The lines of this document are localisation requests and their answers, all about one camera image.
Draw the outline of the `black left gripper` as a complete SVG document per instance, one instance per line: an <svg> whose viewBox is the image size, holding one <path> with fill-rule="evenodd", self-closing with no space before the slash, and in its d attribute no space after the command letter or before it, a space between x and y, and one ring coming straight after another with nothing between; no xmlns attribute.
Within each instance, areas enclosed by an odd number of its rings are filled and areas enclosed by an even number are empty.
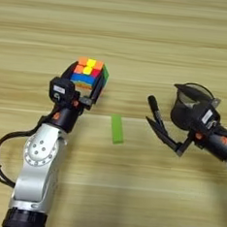
<svg viewBox="0 0 227 227"><path fill-rule="evenodd" d="M78 62L72 63L68 69L61 75L62 78L69 80L77 67ZM72 105L62 106L56 103L53 106L53 111L55 114L49 120L51 125L57 126L66 133L70 133L77 122L78 117L82 114L83 109L86 108L88 111L98 100L104 85L106 84L106 79L103 75L99 77L96 84L93 86L91 93L88 97L82 96L79 101L74 100Z"/></svg>

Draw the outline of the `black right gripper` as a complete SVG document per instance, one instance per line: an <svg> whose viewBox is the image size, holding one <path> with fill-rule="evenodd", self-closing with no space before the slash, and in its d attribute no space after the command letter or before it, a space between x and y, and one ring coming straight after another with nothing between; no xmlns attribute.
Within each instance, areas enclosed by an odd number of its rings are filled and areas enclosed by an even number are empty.
<svg viewBox="0 0 227 227"><path fill-rule="evenodd" d="M176 84L178 91L186 95L186 97L193 101L202 102L207 101L215 108L220 104L218 98L210 98L206 93L198 90L195 87L188 86L187 84ZM147 117L147 122L155 135L169 148L173 150L178 156L182 156L188 149L189 145L194 141L194 145L200 149L206 149L213 156L217 157L220 161L227 160L227 129L222 126L216 126L210 133L205 134L197 129L190 129L188 137L183 143L175 142L168 132L161 124Z"/></svg>

